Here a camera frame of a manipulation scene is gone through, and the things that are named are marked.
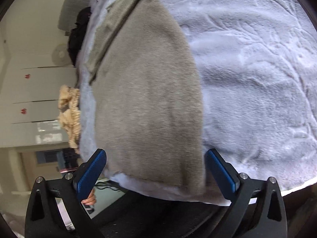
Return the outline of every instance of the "wrinkled fabric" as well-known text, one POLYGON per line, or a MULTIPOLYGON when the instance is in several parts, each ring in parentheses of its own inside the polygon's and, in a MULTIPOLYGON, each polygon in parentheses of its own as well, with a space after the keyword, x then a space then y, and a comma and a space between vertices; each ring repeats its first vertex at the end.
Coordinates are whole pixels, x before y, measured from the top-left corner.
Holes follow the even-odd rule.
MULTIPOLYGON (((297 0, 160 1, 183 30, 200 74, 202 153, 216 148, 238 172, 275 176, 283 195, 315 182, 317 34, 297 0)), ((96 145, 86 81, 82 67, 81 147, 88 159, 96 145)), ((212 178, 199 198, 124 174, 112 179, 158 198, 228 204, 212 178)))

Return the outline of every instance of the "gray quilted cushion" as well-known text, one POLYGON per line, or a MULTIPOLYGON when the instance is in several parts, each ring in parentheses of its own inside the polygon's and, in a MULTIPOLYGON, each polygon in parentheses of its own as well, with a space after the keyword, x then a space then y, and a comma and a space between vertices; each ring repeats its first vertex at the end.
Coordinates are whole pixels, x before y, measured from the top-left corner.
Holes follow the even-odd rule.
POLYGON ((77 14, 83 8, 89 6, 90 0, 65 0, 61 8, 61 14, 58 21, 58 28, 64 31, 70 31, 75 28, 77 14))

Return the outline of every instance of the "blue gripper pad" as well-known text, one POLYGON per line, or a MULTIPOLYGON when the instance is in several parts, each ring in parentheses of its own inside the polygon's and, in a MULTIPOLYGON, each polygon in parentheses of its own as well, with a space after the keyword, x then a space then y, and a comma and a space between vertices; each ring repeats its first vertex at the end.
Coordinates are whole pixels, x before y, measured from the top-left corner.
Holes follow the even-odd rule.
POLYGON ((232 201, 239 188, 236 170, 231 164, 226 163, 215 149, 208 150, 205 159, 206 167, 211 171, 221 193, 225 199, 232 201))
POLYGON ((88 162, 84 163, 83 168, 75 172, 73 186, 79 201, 88 198, 106 163, 106 152, 103 149, 97 149, 88 162))

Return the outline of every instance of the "brown blanket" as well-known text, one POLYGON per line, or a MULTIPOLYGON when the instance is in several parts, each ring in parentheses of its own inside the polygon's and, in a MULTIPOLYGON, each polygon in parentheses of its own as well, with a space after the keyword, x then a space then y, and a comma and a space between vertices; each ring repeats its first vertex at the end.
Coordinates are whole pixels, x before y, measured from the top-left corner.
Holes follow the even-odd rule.
POLYGON ((108 170, 204 192, 199 76, 180 27, 159 0, 108 9, 87 64, 108 170))

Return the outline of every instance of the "silver screw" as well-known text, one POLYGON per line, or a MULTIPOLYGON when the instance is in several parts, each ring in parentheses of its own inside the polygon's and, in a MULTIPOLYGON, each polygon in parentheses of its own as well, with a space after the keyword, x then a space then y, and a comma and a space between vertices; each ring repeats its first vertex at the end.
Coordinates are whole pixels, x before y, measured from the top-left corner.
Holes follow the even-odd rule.
POLYGON ((41 181, 43 181, 43 177, 41 177, 41 176, 40 176, 40 177, 37 177, 36 182, 37 182, 37 183, 40 183, 41 181))
POLYGON ((246 173, 240 173, 240 177, 245 180, 248 179, 248 175, 246 173))
POLYGON ((276 183, 276 179, 274 177, 270 177, 269 180, 271 183, 276 183))
POLYGON ((65 179, 66 179, 66 180, 72 179, 72 177, 73 177, 73 174, 72 174, 72 173, 67 173, 67 174, 65 174, 65 179))

